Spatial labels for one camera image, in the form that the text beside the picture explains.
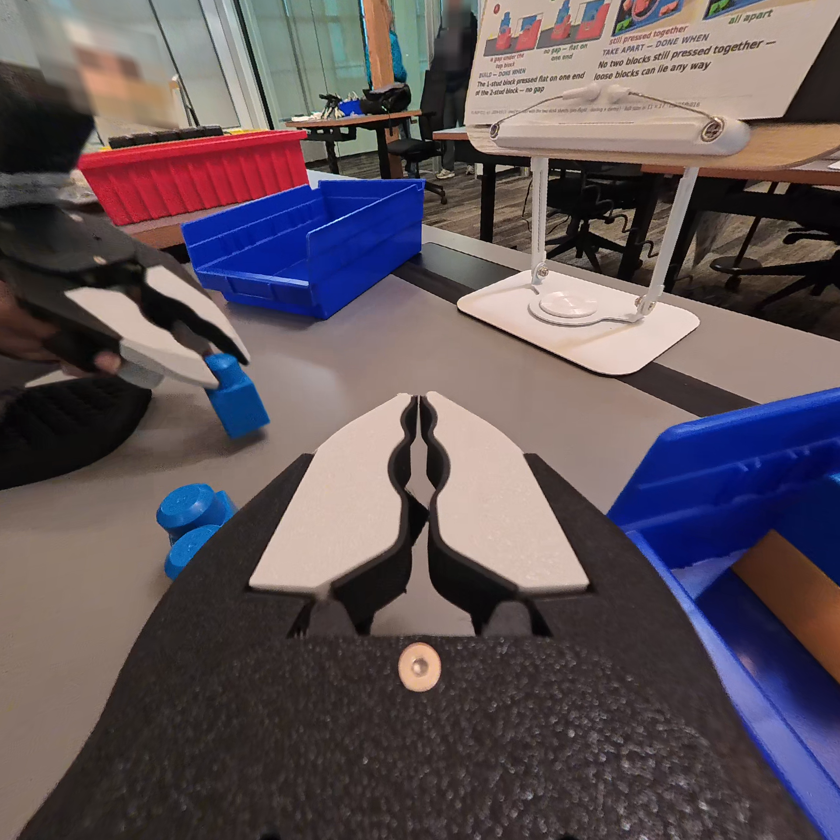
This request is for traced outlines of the red plastic bin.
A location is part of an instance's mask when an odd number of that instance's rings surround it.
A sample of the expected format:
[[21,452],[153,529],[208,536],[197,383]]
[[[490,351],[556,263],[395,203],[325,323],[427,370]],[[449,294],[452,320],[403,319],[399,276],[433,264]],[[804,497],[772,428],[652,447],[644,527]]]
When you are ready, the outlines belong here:
[[308,184],[304,130],[227,134],[84,154],[78,168],[118,226],[246,203]]

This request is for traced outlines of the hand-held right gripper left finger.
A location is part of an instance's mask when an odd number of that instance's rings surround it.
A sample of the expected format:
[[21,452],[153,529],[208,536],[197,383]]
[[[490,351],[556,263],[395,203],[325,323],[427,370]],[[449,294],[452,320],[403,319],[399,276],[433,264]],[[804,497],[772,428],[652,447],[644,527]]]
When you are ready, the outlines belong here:
[[398,393],[311,456],[248,580],[258,595],[337,603],[368,636],[406,593],[428,509],[407,488],[419,398]]

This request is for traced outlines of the black wrist rest pad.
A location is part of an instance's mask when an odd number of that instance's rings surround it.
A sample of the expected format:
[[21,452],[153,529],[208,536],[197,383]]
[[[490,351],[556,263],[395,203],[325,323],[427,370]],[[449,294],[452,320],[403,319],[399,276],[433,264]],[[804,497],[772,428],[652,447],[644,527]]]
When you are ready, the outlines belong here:
[[64,476],[110,455],[134,433],[152,391],[117,376],[70,379],[15,394],[1,422],[1,489]]

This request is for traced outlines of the person's left hand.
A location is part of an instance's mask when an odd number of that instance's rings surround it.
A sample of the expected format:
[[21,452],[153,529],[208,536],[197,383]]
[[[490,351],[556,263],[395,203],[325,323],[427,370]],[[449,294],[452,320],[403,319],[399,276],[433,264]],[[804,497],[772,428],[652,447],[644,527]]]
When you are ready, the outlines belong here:
[[21,308],[8,285],[1,282],[2,356],[16,361],[58,364],[63,373],[73,377],[92,375],[48,347],[48,341],[62,333],[61,327],[41,321]]

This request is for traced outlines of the blue one-stud mega block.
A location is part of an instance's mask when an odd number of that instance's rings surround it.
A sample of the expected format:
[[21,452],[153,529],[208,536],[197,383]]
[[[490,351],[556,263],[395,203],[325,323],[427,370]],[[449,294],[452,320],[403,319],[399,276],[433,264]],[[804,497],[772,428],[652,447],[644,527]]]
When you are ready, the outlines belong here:
[[211,353],[204,361],[217,381],[205,393],[229,438],[244,438],[270,424],[256,385],[233,355]]

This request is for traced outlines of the wooden pillar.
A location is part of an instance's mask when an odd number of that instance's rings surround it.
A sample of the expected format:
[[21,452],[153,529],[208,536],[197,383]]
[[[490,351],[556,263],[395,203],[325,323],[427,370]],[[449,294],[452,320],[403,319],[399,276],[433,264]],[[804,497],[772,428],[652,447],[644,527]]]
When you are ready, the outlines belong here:
[[390,37],[392,8],[388,1],[363,1],[362,9],[373,89],[383,88],[394,81]]

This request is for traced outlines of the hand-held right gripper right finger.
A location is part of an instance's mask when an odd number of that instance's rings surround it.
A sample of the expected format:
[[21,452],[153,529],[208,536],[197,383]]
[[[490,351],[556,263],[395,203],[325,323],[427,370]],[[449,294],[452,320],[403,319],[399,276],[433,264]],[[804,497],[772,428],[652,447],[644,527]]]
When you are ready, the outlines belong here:
[[498,606],[579,595],[590,579],[525,453],[439,392],[421,397],[427,446],[430,581],[481,635]]

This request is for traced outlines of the black plastic bin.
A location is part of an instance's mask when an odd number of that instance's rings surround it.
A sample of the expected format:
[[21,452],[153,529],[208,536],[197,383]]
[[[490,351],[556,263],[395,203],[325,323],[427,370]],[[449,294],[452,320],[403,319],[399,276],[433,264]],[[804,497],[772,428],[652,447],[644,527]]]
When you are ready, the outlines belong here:
[[111,136],[108,138],[108,147],[111,150],[120,150],[144,145],[188,140],[203,140],[223,136],[225,136],[225,131],[218,125],[198,126],[183,129],[161,129],[152,132]]

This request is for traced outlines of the cluttered wooden desk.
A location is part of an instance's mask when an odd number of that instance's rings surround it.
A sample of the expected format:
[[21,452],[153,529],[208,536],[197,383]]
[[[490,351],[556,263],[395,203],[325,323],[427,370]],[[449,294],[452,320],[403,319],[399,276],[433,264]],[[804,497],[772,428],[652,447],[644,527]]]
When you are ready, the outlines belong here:
[[334,175],[340,174],[340,165],[335,151],[336,144],[355,140],[357,129],[374,132],[379,174],[381,179],[389,180],[403,177],[402,160],[399,156],[391,154],[389,143],[396,141],[400,125],[411,122],[421,115],[421,110],[390,114],[354,114],[349,117],[330,119],[317,117],[288,120],[285,121],[285,126],[288,129],[305,131],[309,141],[324,143],[329,169]]

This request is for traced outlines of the black bag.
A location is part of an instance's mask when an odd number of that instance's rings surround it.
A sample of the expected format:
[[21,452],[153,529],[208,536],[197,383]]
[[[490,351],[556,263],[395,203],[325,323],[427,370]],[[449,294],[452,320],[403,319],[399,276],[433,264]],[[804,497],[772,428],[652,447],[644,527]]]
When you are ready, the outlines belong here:
[[360,110],[364,116],[392,115],[408,112],[412,101],[411,88],[405,82],[393,82],[373,89],[364,89]]

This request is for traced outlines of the blue plastic bin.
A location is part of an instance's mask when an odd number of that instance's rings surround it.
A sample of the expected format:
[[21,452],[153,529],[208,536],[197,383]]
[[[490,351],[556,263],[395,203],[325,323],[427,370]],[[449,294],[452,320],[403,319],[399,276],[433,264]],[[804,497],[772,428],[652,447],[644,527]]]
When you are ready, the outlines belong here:
[[182,226],[204,288],[325,320],[422,248],[425,180],[327,179]]
[[771,769],[839,838],[838,683],[731,571],[800,494],[838,474],[839,391],[665,430],[608,512],[688,615]]

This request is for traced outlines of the blue two-stud mega block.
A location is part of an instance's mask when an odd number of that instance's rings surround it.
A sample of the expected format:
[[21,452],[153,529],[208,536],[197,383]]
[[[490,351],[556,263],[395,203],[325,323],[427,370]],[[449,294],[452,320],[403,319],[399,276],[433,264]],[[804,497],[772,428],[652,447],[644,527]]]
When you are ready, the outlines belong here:
[[170,492],[155,515],[171,545],[164,561],[167,578],[174,581],[237,512],[238,507],[225,491],[207,484],[184,485]]

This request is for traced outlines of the white sign stand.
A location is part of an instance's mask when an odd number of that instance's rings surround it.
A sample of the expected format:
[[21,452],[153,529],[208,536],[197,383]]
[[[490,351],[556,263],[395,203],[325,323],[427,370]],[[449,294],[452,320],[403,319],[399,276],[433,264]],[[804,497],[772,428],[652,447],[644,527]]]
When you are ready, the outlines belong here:
[[615,377],[641,371],[697,329],[698,316],[660,299],[699,167],[688,166],[681,176],[654,273],[648,288],[635,296],[549,268],[549,153],[731,156],[751,139],[747,123],[593,81],[495,118],[489,137],[505,148],[535,152],[530,268],[461,297],[461,313],[590,372]]

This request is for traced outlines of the yellow two-stud mega block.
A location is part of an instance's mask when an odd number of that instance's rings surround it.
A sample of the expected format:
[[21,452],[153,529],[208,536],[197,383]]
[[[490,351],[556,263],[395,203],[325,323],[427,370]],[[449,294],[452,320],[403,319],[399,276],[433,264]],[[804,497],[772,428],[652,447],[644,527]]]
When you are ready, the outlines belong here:
[[838,583],[776,530],[769,531],[731,570],[838,681]]

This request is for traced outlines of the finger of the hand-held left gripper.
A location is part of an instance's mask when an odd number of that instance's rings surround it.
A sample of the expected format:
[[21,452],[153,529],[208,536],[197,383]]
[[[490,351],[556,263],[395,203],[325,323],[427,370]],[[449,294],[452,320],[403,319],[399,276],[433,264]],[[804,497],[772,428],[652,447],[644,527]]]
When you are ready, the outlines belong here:
[[165,266],[145,270],[144,284],[165,300],[164,310],[194,333],[214,344],[241,364],[249,364],[249,352],[226,314],[205,290]]
[[148,320],[138,304],[122,292],[79,287],[68,290],[66,297],[117,333],[124,362],[206,390],[218,388],[218,380],[203,357]]

